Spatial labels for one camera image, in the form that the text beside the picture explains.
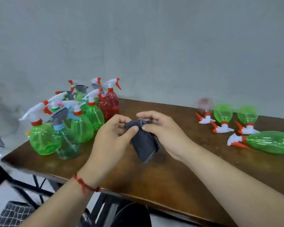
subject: white floor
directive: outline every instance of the white floor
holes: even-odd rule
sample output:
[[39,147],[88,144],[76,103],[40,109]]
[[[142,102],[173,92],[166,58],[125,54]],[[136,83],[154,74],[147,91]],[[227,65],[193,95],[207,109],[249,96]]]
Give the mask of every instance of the white floor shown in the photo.
[[[4,142],[6,148],[1,148],[0,147],[0,159],[11,152],[13,149],[24,143],[27,138],[23,135],[24,133],[20,133],[19,135],[13,135],[9,137],[4,137],[2,138],[2,141]],[[7,165],[3,164],[0,162],[0,164],[3,166],[3,168],[15,179],[18,179],[20,181],[23,181],[25,183],[29,183],[31,185],[34,185],[34,180],[32,175],[23,173],[17,169],[10,168]],[[41,184],[43,181],[43,178],[38,177],[38,182]],[[42,186],[43,189],[52,191],[53,188],[50,186],[48,181],[45,181],[44,185]],[[30,197],[37,203],[40,203],[39,196],[27,191],[27,193],[30,195]],[[92,211],[93,207],[95,206],[95,203],[99,197],[100,193],[95,193],[91,200],[89,201],[87,208]],[[8,185],[8,183],[2,183],[0,185],[0,213],[4,209],[6,203],[8,201],[23,201],[22,198]],[[173,221],[169,219],[165,219],[159,216],[151,215],[151,222],[152,222],[152,227],[157,227],[157,226],[166,226],[166,227],[189,227],[192,225],[184,224],[178,221]]]

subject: person's left hand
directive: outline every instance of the person's left hand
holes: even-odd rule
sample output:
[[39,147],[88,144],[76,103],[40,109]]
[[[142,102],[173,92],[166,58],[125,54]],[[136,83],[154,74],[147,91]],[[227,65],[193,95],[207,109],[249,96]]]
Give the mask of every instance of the person's left hand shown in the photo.
[[114,115],[98,130],[86,167],[92,166],[92,169],[97,169],[102,177],[115,167],[129,141],[139,130],[137,126],[133,126],[126,131],[125,123],[130,121],[131,119],[126,116]]

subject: forearm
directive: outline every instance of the forearm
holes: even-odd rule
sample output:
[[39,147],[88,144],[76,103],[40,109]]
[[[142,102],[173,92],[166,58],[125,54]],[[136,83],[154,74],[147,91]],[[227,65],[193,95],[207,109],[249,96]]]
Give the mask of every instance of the forearm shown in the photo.
[[[102,179],[102,175],[99,174],[99,171],[87,168],[87,166],[84,166],[77,175],[86,184],[96,188]],[[93,192],[86,189],[85,195],[83,195],[81,185],[72,178],[26,219],[20,227],[74,227],[78,224],[92,194]]]
[[284,195],[195,144],[183,162],[240,227],[284,226]]

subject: person's left arm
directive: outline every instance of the person's left arm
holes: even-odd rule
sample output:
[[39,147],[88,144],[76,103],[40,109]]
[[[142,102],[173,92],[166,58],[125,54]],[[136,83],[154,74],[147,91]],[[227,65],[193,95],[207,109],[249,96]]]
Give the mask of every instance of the person's left arm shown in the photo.
[[[138,131],[138,127],[133,126],[125,132],[124,125],[129,121],[128,117],[115,115],[100,128],[91,156],[77,173],[85,184],[98,187],[120,161],[126,146]],[[87,189],[83,194],[81,185],[71,178],[19,227],[74,227],[92,195],[93,192]]]

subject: person's right hand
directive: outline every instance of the person's right hand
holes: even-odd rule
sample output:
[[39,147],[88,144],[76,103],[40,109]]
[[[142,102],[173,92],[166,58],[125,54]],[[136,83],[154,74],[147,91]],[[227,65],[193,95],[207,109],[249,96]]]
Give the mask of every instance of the person's right hand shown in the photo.
[[195,145],[174,120],[156,111],[144,111],[137,114],[138,118],[150,119],[152,124],[145,124],[142,129],[155,134],[166,151],[174,158],[183,161],[186,154]]

